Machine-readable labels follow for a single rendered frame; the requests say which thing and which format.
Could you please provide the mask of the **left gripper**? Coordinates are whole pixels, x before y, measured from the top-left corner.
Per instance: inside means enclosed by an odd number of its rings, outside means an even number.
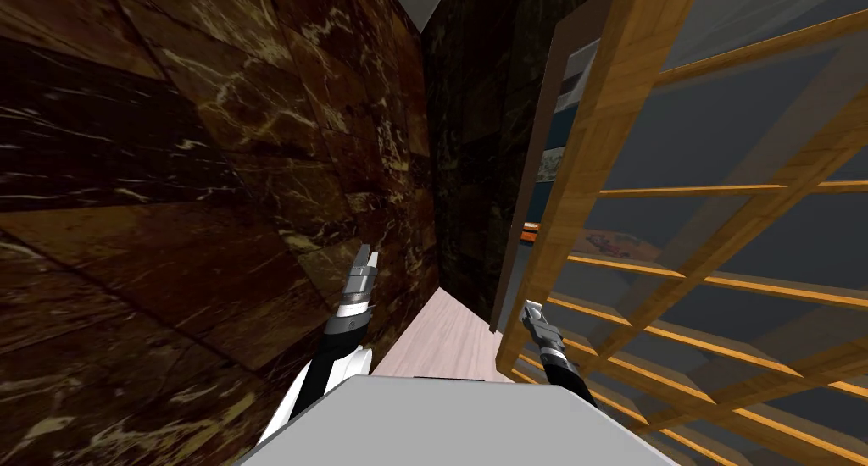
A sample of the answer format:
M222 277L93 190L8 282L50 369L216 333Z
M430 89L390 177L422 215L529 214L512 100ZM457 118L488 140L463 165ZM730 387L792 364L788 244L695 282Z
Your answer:
M355 257L355 266L348 271L347 283L342 294L369 295L377 276L377 261L379 254L370 252L369 244L362 244Z

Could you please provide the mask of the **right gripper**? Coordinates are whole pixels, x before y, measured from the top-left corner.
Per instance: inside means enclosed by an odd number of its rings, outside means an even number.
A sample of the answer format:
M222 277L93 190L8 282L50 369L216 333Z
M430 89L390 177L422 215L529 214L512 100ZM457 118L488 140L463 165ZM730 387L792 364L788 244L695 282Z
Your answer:
M542 305L537 302L525 301L521 323L540 349L548 348L556 352L564 352L563 336L556 326L545 319L542 308Z

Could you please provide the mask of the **wooden door with glass panes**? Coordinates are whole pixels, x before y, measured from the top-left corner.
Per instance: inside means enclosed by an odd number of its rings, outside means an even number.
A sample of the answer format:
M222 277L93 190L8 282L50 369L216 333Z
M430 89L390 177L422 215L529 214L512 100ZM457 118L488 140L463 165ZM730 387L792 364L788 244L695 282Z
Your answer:
M559 67L525 300L681 466L868 466L868 0L607 0Z

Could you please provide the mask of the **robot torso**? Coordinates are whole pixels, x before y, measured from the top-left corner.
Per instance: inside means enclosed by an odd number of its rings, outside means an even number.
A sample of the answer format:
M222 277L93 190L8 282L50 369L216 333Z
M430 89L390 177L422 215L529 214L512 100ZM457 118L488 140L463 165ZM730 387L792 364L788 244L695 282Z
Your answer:
M234 466L678 466L566 389L356 375Z

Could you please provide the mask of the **pale picture on wall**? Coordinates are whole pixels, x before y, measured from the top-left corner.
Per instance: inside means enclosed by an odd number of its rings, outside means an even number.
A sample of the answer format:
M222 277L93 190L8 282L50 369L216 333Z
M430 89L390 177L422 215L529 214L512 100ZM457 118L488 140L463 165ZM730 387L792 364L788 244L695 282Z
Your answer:
M559 164L563 158L565 146L547 149L542 153L537 172L536 183L554 182Z

